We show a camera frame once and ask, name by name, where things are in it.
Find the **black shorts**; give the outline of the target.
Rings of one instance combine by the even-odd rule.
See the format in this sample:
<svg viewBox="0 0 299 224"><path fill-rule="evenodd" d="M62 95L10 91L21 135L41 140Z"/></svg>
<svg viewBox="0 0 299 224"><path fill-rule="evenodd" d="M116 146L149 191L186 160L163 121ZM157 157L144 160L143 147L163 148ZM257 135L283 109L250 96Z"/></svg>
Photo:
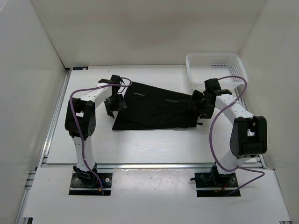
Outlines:
<svg viewBox="0 0 299 224"><path fill-rule="evenodd" d="M112 130L194 128L198 116L187 111L191 95L133 82L127 88L126 109L118 112Z"/></svg>

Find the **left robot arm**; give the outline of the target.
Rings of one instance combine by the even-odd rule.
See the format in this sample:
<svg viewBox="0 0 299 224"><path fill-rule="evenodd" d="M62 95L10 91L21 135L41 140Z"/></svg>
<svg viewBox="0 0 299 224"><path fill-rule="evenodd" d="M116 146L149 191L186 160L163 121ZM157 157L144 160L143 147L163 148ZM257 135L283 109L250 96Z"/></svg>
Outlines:
<svg viewBox="0 0 299 224"><path fill-rule="evenodd" d="M64 126L75 145L77 164L73 169L78 179L88 187L98 184L102 188L92 150L96 109L104 103L111 117L114 111L125 109L126 104L119 89L127 87L124 83L99 83L93 88L75 90L70 95Z"/></svg>

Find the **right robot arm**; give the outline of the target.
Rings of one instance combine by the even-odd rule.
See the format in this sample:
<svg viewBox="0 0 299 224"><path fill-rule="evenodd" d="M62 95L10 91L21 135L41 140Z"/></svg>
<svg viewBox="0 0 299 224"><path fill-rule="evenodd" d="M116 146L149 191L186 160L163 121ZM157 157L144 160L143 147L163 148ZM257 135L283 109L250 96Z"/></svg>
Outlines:
<svg viewBox="0 0 299 224"><path fill-rule="evenodd" d="M255 116L247 111L229 90L203 93L194 90L187 106L188 111L203 119L210 119L215 108L220 111L211 123L209 144L217 170L210 174L210 182L219 187L226 182L226 175L234 173L249 159L266 153L267 120L263 116ZM231 122L232 132L229 151L218 159L213 148L212 135L216 119L221 114Z"/></svg>

